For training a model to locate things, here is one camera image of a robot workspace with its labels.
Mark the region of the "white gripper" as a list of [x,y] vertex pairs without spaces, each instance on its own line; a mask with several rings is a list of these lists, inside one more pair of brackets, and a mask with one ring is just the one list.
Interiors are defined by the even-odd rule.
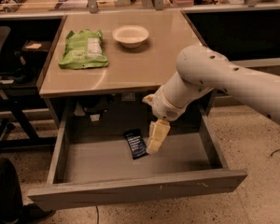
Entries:
[[158,119],[151,121],[149,125],[147,154],[156,153],[170,131],[170,123],[178,118],[178,109],[171,105],[160,87],[154,94],[146,95],[142,102],[151,105],[152,113]]

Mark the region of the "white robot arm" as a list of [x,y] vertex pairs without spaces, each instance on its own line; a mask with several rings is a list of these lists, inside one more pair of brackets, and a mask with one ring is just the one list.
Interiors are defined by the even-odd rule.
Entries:
[[143,98],[157,118],[149,126],[147,153],[156,153],[170,123],[213,89],[224,91],[280,125],[280,76],[238,66],[205,46],[189,46],[178,54],[174,75]]

